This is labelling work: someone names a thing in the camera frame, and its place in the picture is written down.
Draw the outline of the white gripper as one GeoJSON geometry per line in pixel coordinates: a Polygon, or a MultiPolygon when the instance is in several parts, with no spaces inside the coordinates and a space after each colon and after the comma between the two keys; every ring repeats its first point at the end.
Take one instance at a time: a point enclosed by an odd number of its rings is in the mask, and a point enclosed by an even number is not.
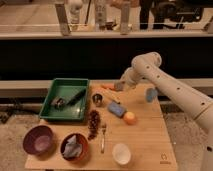
{"type": "Polygon", "coordinates": [[[129,91],[135,87],[135,82],[132,80],[129,73],[124,73],[121,78],[114,83],[114,88],[116,91],[129,91]]]}

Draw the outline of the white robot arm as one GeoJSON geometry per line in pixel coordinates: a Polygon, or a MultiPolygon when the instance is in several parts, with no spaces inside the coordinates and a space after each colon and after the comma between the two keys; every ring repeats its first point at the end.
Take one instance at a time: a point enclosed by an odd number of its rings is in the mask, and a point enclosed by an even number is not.
{"type": "Polygon", "coordinates": [[[150,81],[204,130],[207,141],[200,171],[213,171],[213,98],[188,86],[160,69],[162,58],[157,52],[138,55],[131,61],[115,88],[134,89],[143,78],[150,81]]]}

